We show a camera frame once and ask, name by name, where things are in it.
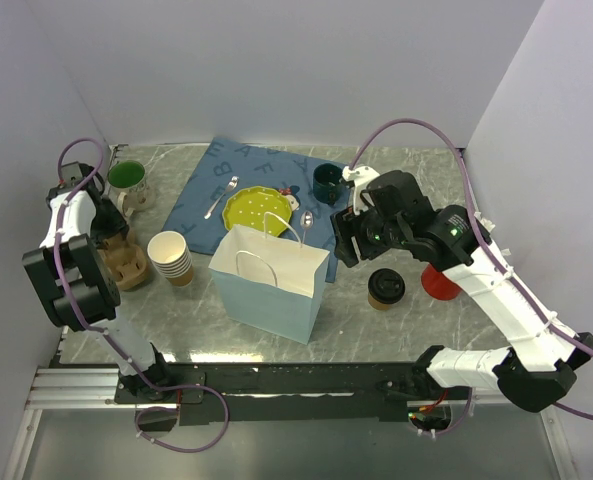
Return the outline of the stack of brown paper cups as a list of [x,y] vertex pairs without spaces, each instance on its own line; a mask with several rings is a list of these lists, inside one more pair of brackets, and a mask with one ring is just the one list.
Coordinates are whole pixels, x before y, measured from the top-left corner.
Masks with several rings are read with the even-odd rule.
[[147,254],[156,271],[173,286],[183,287],[193,280],[192,256],[180,233],[158,233],[149,241]]

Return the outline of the black plastic cup lid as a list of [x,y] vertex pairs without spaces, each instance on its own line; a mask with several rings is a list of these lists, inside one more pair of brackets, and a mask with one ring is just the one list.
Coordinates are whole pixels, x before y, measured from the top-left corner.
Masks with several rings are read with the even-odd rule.
[[395,270],[381,268],[373,272],[368,280],[368,292],[377,292],[382,296],[405,295],[406,285],[403,277]]

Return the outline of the brown paper coffee cup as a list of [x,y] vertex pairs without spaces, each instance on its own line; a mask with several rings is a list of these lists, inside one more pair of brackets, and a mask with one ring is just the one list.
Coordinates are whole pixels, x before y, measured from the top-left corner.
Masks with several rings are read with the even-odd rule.
[[377,292],[368,292],[368,303],[369,305],[378,311],[387,311],[391,309],[402,299],[401,295],[394,296],[382,296]]

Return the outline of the light blue paper bag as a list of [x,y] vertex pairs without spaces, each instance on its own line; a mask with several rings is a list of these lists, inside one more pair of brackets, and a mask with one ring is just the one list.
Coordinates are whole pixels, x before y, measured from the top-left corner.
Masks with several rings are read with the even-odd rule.
[[209,263],[227,315],[240,323],[306,344],[325,289],[330,252],[301,237],[271,236],[269,221],[288,222],[267,212],[262,229],[235,225]]

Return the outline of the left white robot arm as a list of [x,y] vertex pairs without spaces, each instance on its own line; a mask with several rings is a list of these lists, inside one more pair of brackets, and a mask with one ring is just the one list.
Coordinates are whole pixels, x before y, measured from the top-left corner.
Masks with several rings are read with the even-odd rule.
[[47,196],[48,233],[23,255],[23,267],[52,324],[84,332],[104,347],[119,367],[119,385],[133,396],[164,401],[175,379],[155,346],[118,317],[118,269],[104,262],[116,246],[145,273],[144,253],[128,243],[130,228],[103,194],[104,185],[87,179],[98,174],[92,166],[69,163],[61,174]]

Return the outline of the brown cardboard cup carrier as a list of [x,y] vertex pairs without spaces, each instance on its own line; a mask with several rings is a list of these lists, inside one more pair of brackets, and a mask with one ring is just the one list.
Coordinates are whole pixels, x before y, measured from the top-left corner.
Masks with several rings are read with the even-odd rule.
[[148,260],[132,230],[103,240],[98,252],[119,290],[133,290],[148,279]]

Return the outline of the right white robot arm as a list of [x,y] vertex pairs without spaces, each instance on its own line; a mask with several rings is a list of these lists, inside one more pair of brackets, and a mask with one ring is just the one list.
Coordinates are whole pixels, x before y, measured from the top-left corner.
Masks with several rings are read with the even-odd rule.
[[415,179],[370,167],[342,171],[351,187],[348,208],[331,217],[335,256],[347,267],[402,249],[457,285],[502,332],[508,346],[458,351],[432,346],[412,367],[415,394],[436,398],[445,389],[470,387],[501,392],[532,413],[563,398],[576,370],[590,359],[593,335],[576,333],[552,311],[522,295],[524,282],[513,272],[481,225],[470,223],[460,205],[435,209]]

